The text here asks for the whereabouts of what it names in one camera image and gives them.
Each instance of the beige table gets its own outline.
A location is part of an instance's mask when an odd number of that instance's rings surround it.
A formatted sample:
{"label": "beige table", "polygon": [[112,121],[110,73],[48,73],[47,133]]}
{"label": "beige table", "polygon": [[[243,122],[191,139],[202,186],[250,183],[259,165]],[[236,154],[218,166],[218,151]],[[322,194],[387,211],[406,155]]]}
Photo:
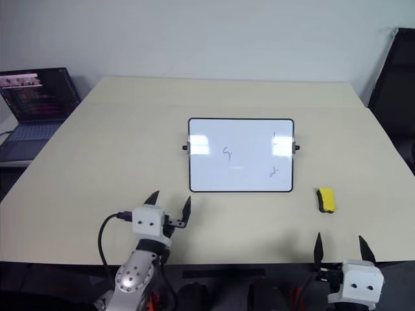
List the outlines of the beige table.
{"label": "beige table", "polygon": [[[292,118],[290,193],[190,193],[190,117]],[[332,187],[338,211],[318,211]],[[108,77],[33,161],[0,208],[0,259],[100,264],[104,218],[160,190],[189,226],[173,235],[171,264],[311,262],[321,231],[325,260],[358,259],[358,235],[377,260],[413,260],[415,178],[348,84],[224,82]],[[110,264],[134,247],[129,223],[103,236]]]}

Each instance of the eraser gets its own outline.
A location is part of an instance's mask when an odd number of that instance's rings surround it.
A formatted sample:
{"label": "eraser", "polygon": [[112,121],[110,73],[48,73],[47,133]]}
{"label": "eraser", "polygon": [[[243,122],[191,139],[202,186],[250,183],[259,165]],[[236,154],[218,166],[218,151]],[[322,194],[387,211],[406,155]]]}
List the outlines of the eraser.
{"label": "eraser", "polygon": [[333,213],[336,211],[335,195],[332,188],[318,188],[318,209],[322,213]]}

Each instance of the whiteboard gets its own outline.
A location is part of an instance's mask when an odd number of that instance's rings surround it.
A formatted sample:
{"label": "whiteboard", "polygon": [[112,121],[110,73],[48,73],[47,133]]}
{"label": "whiteboard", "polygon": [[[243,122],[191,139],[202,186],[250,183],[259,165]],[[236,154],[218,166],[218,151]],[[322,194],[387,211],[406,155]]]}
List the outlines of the whiteboard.
{"label": "whiteboard", "polygon": [[191,191],[292,190],[293,120],[192,118],[188,128]]}

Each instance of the gray floor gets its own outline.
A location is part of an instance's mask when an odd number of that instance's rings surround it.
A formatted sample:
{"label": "gray floor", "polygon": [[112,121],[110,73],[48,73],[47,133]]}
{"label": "gray floor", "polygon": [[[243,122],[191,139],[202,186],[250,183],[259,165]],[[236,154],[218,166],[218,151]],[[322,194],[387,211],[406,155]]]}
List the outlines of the gray floor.
{"label": "gray floor", "polygon": [[[1,170],[0,199],[16,182],[21,169]],[[74,303],[94,301],[110,284],[104,271],[97,266],[57,266],[45,264],[22,264],[2,262],[0,264],[0,289],[51,295]],[[183,278],[184,271],[225,271],[216,277]],[[385,285],[381,301],[376,310],[415,311],[415,262],[400,262],[381,268]],[[212,311],[246,310],[248,287],[258,279],[266,277],[281,289],[301,285],[310,273],[307,264],[269,264],[244,266],[167,266],[166,274],[175,290],[190,282],[199,282],[209,288]],[[307,311],[325,310],[328,286],[323,282],[312,283],[305,297]]]}

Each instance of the black marker writing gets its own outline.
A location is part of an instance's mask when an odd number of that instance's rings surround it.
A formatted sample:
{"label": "black marker writing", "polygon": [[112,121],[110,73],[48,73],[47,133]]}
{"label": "black marker writing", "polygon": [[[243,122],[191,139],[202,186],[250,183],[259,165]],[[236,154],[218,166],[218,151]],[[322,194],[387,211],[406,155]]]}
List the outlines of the black marker writing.
{"label": "black marker writing", "polygon": [[270,173],[270,178],[275,175],[276,172],[278,172],[279,170],[276,170],[275,167],[272,167],[273,172]]}
{"label": "black marker writing", "polygon": [[228,149],[228,147],[223,148],[223,154],[228,154],[229,161],[231,161],[231,156],[232,156],[232,153],[231,153],[231,152],[229,152],[229,151],[226,151],[226,149]]}

